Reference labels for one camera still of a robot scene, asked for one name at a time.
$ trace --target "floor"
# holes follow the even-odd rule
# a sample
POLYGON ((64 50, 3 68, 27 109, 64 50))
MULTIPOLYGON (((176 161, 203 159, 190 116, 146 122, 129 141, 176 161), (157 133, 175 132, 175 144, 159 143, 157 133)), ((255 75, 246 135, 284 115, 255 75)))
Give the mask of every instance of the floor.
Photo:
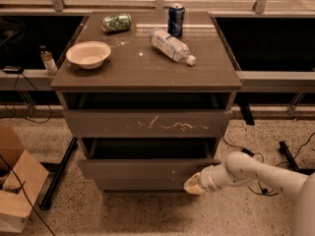
MULTIPOLYGON (((0 108, 1 116, 6 109, 0 108)), ((27 150, 39 161, 60 162, 72 136, 59 109, 43 124, 22 118, 1 118, 0 125, 14 128, 27 150)), ((47 111, 40 110, 31 120, 46 120, 47 111)), ((303 145, 315 131, 314 108, 297 111, 297 120, 287 117, 284 109, 257 108, 253 110, 255 125, 246 125, 240 112, 233 107, 233 118, 224 138, 233 145, 261 152, 265 163, 276 165, 285 161, 278 151, 285 141, 292 153, 303 145)), ((303 147, 297 157, 301 167, 315 166, 315 137, 303 147)), ((217 158, 235 148, 220 142, 217 158)), ((103 194, 94 181, 84 179, 78 160, 84 159, 80 147, 75 150, 66 167, 61 184, 53 196, 50 210, 35 208, 55 235, 289 235, 294 201, 277 195, 265 197, 248 188, 225 188, 201 197, 178 194, 124 195, 103 194)), ((38 198, 42 200, 46 186, 38 198)), ((34 212, 22 234, 51 235, 34 212)))

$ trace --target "green can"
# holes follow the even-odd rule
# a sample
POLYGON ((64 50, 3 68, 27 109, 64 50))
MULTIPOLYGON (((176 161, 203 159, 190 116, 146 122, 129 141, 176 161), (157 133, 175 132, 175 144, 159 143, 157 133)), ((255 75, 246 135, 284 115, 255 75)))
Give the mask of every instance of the green can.
POLYGON ((131 27, 131 17, 129 14, 103 17, 101 19, 102 29, 106 32, 127 30, 131 27))

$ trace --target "open box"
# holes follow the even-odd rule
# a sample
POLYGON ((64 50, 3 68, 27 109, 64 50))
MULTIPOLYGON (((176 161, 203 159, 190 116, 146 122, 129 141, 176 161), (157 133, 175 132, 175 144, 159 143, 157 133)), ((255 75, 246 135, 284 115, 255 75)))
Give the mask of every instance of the open box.
MULTIPOLYGON (((7 126, 0 126, 0 154, 19 176, 31 204, 34 205, 48 171, 25 150, 15 131, 7 126)), ((2 158, 0 170, 10 172, 2 158)), ((23 190, 17 194, 10 192, 20 187, 18 179, 10 172, 0 190, 0 231, 22 232, 27 223, 32 207, 23 190)))

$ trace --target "white robotic arm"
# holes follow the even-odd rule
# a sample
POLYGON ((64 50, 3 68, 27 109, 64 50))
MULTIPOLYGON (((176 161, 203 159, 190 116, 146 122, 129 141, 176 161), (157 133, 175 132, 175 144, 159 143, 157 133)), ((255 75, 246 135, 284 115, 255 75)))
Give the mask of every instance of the white robotic arm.
POLYGON ((204 168, 186 181, 184 189, 195 195, 223 187, 244 187, 255 182, 296 200, 292 235, 315 235, 315 174, 308 176, 264 164, 240 151, 220 165, 204 168))

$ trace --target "bottle cap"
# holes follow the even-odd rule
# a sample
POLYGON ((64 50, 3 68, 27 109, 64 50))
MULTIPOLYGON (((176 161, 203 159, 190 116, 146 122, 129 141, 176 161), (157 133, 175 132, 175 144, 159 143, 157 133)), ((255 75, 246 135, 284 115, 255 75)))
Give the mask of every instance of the bottle cap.
POLYGON ((193 55, 189 55, 188 59, 186 60, 186 63, 193 66, 196 64, 196 57, 193 55))

